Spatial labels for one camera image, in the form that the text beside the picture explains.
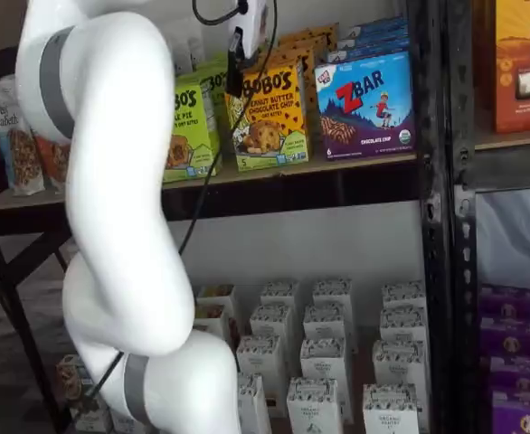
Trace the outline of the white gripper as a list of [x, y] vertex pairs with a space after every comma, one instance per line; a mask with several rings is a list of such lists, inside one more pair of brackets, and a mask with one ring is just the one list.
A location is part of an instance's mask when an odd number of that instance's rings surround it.
[[253, 58], [264, 41], [268, 7], [265, 0], [237, 1], [235, 5], [238, 12], [229, 21], [226, 92], [241, 95], [243, 76], [239, 64]]

